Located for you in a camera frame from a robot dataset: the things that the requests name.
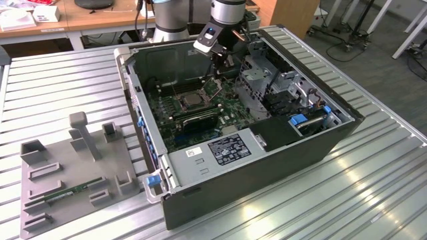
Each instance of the blue latch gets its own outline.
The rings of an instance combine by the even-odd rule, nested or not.
[[[303,114],[298,114],[295,116],[291,117],[291,123],[294,124],[294,126],[296,126],[298,124],[306,122],[308,119]]]
[[[156,186],[161,183],[160,175],[149,176],[147,178],[148,187]]]
[[[332,112],[332,110],[328,106],[324,106],[323,110],[324,110],[326,114],[330,114]]]
[[[141,127],[144,126],[144,120],[143,120],[143,117],[140,116],[139,119],[137,119],[137,126]]]

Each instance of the gray carpet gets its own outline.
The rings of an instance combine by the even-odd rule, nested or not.
[[[322,7],[330,11],[335,0],[322,0]],[[335,26],[350,0],[343,0],[336,12],[330,28]],[[350,18],[350,25],[355,27],[364,3],[359,3],[358,8]],[[367,30],[379,10],[372,8],[368,12],[362,29]],[[339,62],[327,56],[326,50],[340,40],[316,32],[314,36],[307,36],[306,43],[330,60],[330,62],[362,85],[362,87],[427,135],[427,82],[423,81],[410,71],[407,67],[407,54],[403,53],[398,60],[392,59],[392,54],[408,37],[403,33],[408,22],[388,14],[383,17],[375,32],[371,34],[370,44],[364,53],[351,62]],[[415,43],[422,43],[427,38],[420,33]],[[352,52],[344,52],[343,47],[335,47],[330,54],[340,60],[347,60],[362,50],[355,48]],[[420,60],[427,66],[427,56]],[[411,68],[418,74],[426,76],[426,72],[411,60]]]

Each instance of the metal slatted table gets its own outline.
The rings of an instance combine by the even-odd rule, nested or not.
[[[33,239],[419,239],[427,237],[426,137],[286,30],[264,30],[366,116],[322,162],[167,231],[141,192]],[[120,89],[113,47],[15,58],[0,90],[0,239],[19,238],[20,142],[68,138],[68,114],[89,131],[123,127],[137,176],[148,170]]]

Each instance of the black cable on floor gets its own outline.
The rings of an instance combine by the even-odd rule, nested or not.
[[[342,45],[343,43],[344,43],[344,42],[340,42],[340,43],[332,45],[332,46],[326,50],[326,54],[327,54],[328,57],[330,57],[331,59],[334,59],[335,61],[339,61],[339,62],[342,62],[342,63],[348,63],[348,62],[351,62],[356,57],[359,57],[360,54],[363,54],[363,53],[366,52],[366,50],[363,50],[362,52],[359,52],[359,53],[358,53],[352,58],[350,58],[350,59],[346,59],[346,60],[338,59],[338,58],[335,58],[334,56],[331,56],[330,50],[331,50],[332,48],[338,47],[339,45]]]
[[[422,65],[422,63],[418,61],[418,59],[415,58],[415,56],[410,53],[407,53],[407,60],[406,60],[406,64],[407,64],[407,68],[408,70],[415,74],[416,77],[419,77],[419,79],[422,79],[424,82],[427,82],[426,78],[422,77],[411,68],[411,64],[410,64],[410,59],[414,59],[414,61],[418,63],[418,65],[423,68],[423,70],[427,73],[427,69],[426,67]]]

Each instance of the power supply label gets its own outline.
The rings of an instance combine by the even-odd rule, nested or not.
[[[251,155],[239,134],[207,144],[219,165],[226,165]]]

